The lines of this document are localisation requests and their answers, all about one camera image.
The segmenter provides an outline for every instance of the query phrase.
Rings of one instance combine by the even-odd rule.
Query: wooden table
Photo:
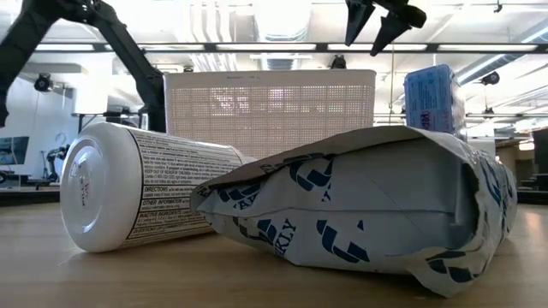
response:
[[[548,307],[546,206],[521,205],[490,268],[452,299],[410,276],[300,268],[215,234],[85,253],[58,207],[0,208],[0,307]]]

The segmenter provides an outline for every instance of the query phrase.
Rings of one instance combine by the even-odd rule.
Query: perforated crate panel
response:
[[[371,70],[167,74],[169,134],[268,157],[372,127]]]

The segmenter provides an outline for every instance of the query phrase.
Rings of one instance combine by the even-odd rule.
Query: blue box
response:
[[[409,73],[404,88],[408,126],[450,133],[466,141],[466,99],[448,65]]]

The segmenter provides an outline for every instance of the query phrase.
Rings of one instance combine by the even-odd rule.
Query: white plastic canister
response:
[[[245,157],[227,145],[112,123],[91,125],[64,162],[65,228],[88,252],[210,232],[204,217],[191,212],[190,193],[243,162]]]

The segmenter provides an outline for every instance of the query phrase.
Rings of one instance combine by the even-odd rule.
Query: white paper bag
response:
[[[414,275],[449,297],[484,273],[516,212],[514,176],[447,133],[374,127],[197,187],[220,234],[293,264]]]

